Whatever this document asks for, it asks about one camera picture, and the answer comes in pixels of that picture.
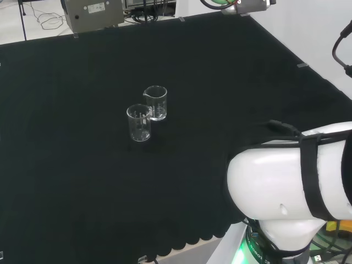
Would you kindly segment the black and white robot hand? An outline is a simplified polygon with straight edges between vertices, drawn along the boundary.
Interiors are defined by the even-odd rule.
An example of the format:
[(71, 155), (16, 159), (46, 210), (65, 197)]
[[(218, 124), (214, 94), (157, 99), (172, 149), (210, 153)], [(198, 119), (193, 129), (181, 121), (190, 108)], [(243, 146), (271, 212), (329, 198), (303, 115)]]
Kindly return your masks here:
[(262, 12), (276, 3), (276, 0), (242, 0), (238, 1), (236, 10), (238, 14)]

